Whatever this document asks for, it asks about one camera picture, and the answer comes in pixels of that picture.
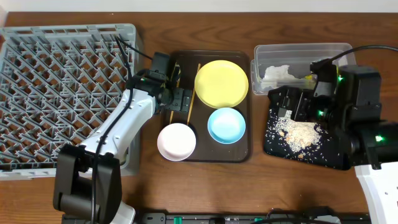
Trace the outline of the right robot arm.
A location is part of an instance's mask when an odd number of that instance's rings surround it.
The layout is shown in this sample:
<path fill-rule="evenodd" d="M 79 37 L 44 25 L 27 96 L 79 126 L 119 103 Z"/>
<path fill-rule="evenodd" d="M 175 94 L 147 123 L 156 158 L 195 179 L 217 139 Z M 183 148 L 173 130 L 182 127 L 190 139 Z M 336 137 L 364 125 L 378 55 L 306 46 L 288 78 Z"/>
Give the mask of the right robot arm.
<path fill-rule="evenodd" d="M 278 116 L 327 129 L 364 191 L 372 223 L 397 223 L 397 123 L 381 119 L 381 76 L 367 66 L 310 66 L 312 90 L 282 86 L 268 93 Z"/>

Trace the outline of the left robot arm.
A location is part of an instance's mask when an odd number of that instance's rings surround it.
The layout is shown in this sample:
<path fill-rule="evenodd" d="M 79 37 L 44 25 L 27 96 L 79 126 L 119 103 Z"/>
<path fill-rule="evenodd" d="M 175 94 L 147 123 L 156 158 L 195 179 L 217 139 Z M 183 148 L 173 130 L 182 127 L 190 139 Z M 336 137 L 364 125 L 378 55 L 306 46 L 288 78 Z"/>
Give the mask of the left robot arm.
<path fill-rule="evenodd" d="M 122 201 L 121 161 L 147 120 L 166 109 L 186 112 L 190 90 L 177 86 L 175 66 L 129 74 L 126 89 L 106 121 L 78 146 L 64 145 L 57 158 L 54 209 L 63 223 L 132 223 L 136 211 Z"/>

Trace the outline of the light blue bowl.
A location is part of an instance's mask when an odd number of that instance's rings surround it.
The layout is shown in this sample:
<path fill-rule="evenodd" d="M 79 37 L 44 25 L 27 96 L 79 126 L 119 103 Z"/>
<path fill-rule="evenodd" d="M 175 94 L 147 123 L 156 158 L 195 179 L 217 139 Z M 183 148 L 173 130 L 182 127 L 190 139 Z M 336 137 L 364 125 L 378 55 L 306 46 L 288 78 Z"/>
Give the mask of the light blue bowl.
<path fill-rule="evenodd" d="M 210 136 L 218 143 L 233 144 L 246 132 L 244 116 L 233 108 L 220 108 L 208 118 L 207 129 Z"/>

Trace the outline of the white napkin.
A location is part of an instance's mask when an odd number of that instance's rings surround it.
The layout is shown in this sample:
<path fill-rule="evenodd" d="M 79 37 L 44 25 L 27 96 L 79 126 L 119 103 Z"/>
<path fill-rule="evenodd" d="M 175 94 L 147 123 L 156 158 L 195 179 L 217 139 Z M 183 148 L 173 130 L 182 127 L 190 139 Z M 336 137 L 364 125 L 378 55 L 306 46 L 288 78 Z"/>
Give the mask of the white napkin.
<path fill-rule="evenodd" d="M 266 68 L 264 77 L 261 80 L 262 88 L 277 88 L 283 85 L 299 84 L 305 80 L 303 78 L 297 78 L 289 73 L 289 65 L 282 65 L 279 67 L 270 66 Z"/>

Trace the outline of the food scraps rice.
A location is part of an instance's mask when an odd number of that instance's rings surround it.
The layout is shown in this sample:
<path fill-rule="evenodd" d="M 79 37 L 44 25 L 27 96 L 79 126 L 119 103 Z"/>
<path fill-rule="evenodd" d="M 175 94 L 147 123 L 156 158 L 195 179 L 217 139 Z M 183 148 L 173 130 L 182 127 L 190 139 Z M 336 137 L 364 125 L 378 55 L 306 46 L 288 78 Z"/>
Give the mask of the food scraps rice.
<path fill-rule="evenodd" d="M 270 156 L 319 166 L 340 166 L 342 162 L 326 129 L 317 123 L 280 118 L 273 109 L 267 117 L 263 150 Z"/>

